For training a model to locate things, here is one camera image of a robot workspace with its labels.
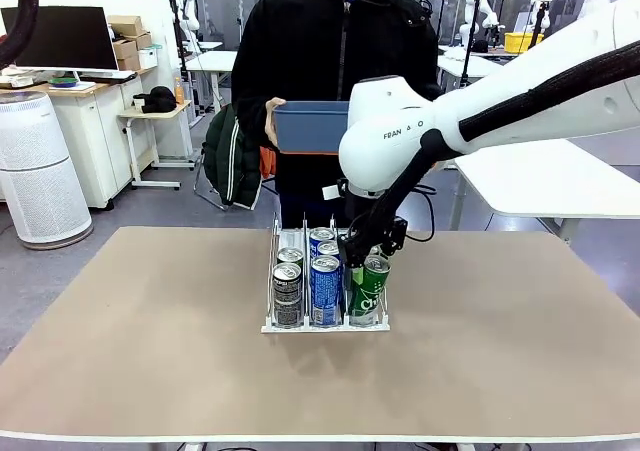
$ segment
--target can rack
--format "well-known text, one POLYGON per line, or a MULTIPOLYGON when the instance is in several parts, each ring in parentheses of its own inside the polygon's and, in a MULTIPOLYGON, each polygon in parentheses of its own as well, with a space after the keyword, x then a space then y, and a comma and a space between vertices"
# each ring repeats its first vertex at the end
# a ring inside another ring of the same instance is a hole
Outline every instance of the can rack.
MULTIPOLYGON (((329 227, 336 233, 339 231, 335 227, 333 219, 330 222, 329 227)), ((314 326, 310 319, 311 310, 311 283, 310 283, 310 250, 309 250, 309 228, 307 227, 307 220, 305 219, 302 224, 302 229, 295 230, 283 230, 280 228, 280 223, 277 216, 274 215, 273 227, 271 234, 271 247, 269 250, 269 279, 267 281, 267 307, 265 324, 262 326, 262 333, 335 333, 335 332, 379 332, 389 331, 389 315, 388 315, 388 301, 387 301, 387 288, 380 293, 380 301, 378 305, 377 318, 374 324, 370 326, 353 326, 349 323, 348 308, 348 290, 343 287, 343 299, 345 303, 345 312, 342 315, 341 324, 335 326, 314 326), (303 301, 304 301, 304 318, 302 324, 297 327, 280 327, 277 325, 274 316, 274 295, 273 295, 273 268, 277 263, 278 251, 285 247, 295 247, 304 251, 304 266, 302 270, 302 286, 303 286, 303 301)))

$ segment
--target orange bottle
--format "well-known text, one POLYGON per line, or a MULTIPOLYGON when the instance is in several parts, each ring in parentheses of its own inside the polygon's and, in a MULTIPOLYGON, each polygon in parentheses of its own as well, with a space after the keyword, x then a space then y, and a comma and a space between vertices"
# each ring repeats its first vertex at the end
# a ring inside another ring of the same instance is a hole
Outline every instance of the orange bottle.
POLYGON ((178 104, 184 104, 184 88, 182 87, 180 78, 176 78, 175 95, 176 95, 176 102, 178 104))

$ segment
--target orange cloth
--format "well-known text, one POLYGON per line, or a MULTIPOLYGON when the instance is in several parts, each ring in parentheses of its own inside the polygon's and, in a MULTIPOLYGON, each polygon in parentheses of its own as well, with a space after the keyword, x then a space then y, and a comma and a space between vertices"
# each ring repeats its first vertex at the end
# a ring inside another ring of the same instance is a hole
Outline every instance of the orange cloth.
POLYGON ((260 174, 263 179, 276 175, 276 152, 273 149, 260 147, 260 174))

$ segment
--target black pants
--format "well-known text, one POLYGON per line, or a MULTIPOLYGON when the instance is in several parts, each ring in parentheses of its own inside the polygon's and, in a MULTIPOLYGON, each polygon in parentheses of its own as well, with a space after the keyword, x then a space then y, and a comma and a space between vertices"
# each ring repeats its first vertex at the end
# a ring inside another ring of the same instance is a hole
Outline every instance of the black pants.
POLYGON ((351 224, 345 216, 344 198, 324 201, 315 196, 280 193, 280 208, 284 229, 301 228, 304 216, 309 228, 329 226, 332 216, 339 228, 348 228, 351 224))

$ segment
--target white shirt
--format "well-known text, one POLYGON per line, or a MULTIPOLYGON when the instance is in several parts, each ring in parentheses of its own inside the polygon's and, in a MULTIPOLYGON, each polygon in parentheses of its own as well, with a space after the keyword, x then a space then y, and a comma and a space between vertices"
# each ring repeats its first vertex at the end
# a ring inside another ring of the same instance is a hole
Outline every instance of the white shirt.
POLYGON ((611 4, 611 0, 584 0, 578 19, 582 19, 590 14, 595 14, 609 4, 611 4))

